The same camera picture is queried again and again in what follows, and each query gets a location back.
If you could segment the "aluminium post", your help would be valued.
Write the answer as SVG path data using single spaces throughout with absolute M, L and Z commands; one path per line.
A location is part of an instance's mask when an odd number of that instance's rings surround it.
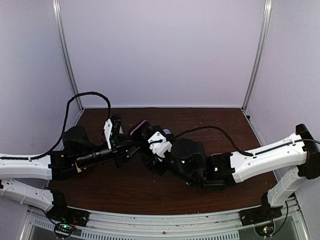
M 62 58 L 65 65 L 67 78 L 71 87 L 72 94 L 75 96 L 79 93 L 78 87 L 76 84 L 76 80 L 73 73 L 73 68 L 71 64 L 71 59 L 68 51 L 67 40 L 63 25 L 63 18 L 61 12 L 61 1 L 60 0 L 52 0 L 52 7 L 53 7 L 53 14 L 57 26 L 58 37 L 60 41 L 61 51 L 62 51 Z
M 273 7 L 273 1 L 272 0 L 265 0 L 264 1 L 264 8 L 263 8 L 263 14 L 262 14 L 262 20 L 261 20 L 261 26 L 260 26 L 260 33 L 259 33 L 259 39 L 256 49 L 256 54 L 253 62 L 252 71 L 250 74 L 249 84 L 246 90 L 246 94 L 244 97 L 244 101 L 242 104 L 242 111 L 247 112 L 248 107 L 250 104 L 250 99 L 252 97 L 255 83 L 259 74 L 259 69 L 261 66 L 262 58 L 263 58 L 263 51 L 267 42 L 270 23 L 271 23 L 271 17 L 272 17 L 272 7 Z

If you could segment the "front aluminium rail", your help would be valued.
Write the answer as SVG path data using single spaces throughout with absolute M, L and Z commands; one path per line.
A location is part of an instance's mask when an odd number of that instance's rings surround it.
M 274 220 L 244 226 L 239 210 L 181 215 L 138 215 L 89 212 L 70 240 L 309 240 L 310 234 L 295 197 Z M 267 228 L 275 234 L 267 237 Z

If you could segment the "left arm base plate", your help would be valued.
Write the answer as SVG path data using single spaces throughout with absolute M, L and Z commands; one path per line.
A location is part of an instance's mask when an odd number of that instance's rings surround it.
M 53 206 L 46 215 L 55 221 L 64 222 L 73 226 L 86 227 L 90 213 L 85 210 Z

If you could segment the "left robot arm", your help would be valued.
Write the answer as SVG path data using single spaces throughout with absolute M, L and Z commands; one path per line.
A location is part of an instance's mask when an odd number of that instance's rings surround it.
M 106 141 L 96 145 L 90 142 L 83 126 L 74 126 L 62 134 L 63 150 L 50 150 L 40 155 L 0 156 L 0 195 L 25 205 L 53 214 L 61 222 L 72 218 L 63 193 L 39 189 L 19 179 L 64 181 L 91 168 L 114 160 L 118 165 L 127 162 L 130 149 L 136 143 L 127 136 L 106 130 Z

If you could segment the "right aluminium post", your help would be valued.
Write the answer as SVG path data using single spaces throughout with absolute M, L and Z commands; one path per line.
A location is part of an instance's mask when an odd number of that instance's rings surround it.
M 259 39 L 256 49 L 256 54 L 253 62 L 252 71 L 250 74 L 249 84 L 246 90 L 246 94 L 244 97 L 244 101 L 242 104 L 242 111 L 247 112 L 248 107 L 250 104 L 250 99 L 252 97 L 255 83 L 259 74 L 259 69 L 261 66 L 262 58 L 263 58 L 263 51 L 267 42 L 270 23 L 271 23 L 271 17 L 272 17 L 272 7 L 273 7 L 273 1 L 272 0 L 265 0 L 264 1 L 264 8 L 263 8 L 263 14 L 262 14 L 262 20 L 261 20 L 261 26 L 260 26 L 260 33 L 259 33 Z

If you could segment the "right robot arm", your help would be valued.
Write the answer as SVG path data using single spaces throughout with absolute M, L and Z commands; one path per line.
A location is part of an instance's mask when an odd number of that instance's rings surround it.
M 281 141 L 251 150 L 236 147 L 233 152 L 206 155 L 204 145 L 187 139 L 184 133 L 172 135 L 159 126 L 142 123 L 146 167 L 153 173 L 170 172 L 188 186 L 224 190 L 252 177 L 288 167 L 288 172 L 261 198 L 256 210 L 259 220 L 268 220 L 279 211 L 305 181 L 320 175 L 320 143 L 306 126 Z

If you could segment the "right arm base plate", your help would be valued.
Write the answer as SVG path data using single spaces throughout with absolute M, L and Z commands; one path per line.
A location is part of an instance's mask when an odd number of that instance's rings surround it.
M 262 206 L 241 210 L 239 217 L 242 226 L 255 225 L 267 222 L 282 216 L 281 207 L 271 207 L 264 209 Z

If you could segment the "black phone case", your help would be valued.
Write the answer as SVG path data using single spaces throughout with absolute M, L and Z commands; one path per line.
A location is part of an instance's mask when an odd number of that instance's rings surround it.
M 142 130 L 149 125 L 147 120 L 141 120 L 128 130 L 127 135 L 134 142 L 143 142 L 145 139 L 142 136 Z

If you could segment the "purple-edged phone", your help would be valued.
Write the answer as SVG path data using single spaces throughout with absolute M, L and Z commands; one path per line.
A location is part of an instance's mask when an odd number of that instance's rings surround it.
M 147 143 L 155 132 L 147 120 L 142 120 L 128 131 L 128 136 L 135 143 Z

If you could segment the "left aluminium post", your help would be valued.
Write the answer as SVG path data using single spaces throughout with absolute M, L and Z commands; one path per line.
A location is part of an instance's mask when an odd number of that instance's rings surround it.
M 78 87 L 76 84 L 76 80 L 73 73 L 73 68 L 71 64 L 71 59 L 68 51 L 67 40 L 63 25 L 63 18 L 61 12 L 61 1 L 60 0 L 52 0 L 52 7 L 53 7 L 53 14 L 57 26 L 58 37 L 60 41 L 61 51 L 62 51 L 62 58 L 65 65 L 67 78 L 71 87 L 72 94 L 75 96 L 79 93 Z

